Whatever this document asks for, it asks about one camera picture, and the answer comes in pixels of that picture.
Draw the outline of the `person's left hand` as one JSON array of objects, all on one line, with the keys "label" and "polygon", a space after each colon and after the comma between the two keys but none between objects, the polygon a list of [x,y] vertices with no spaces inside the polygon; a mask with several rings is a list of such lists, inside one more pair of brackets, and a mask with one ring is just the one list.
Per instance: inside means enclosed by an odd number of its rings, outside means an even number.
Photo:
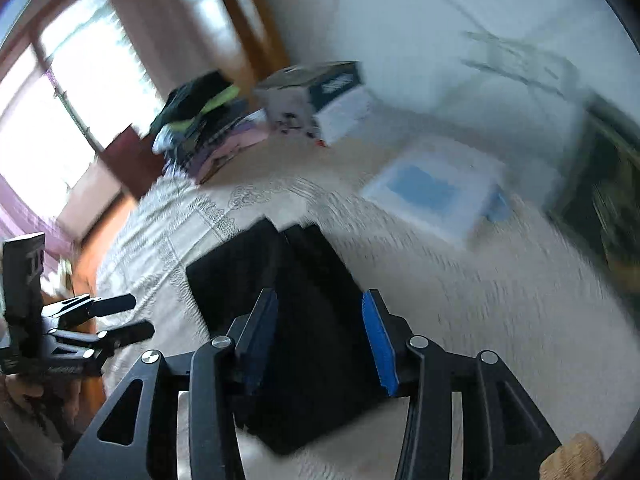
[{"label": "person's left hand", "polygon": [[99,408],[104,401],[99,382],[94,377],[1,376],[1,387],[12,411],[57,445],[63,460],[73,452],[82,430],[92,419],[92,408]]}]

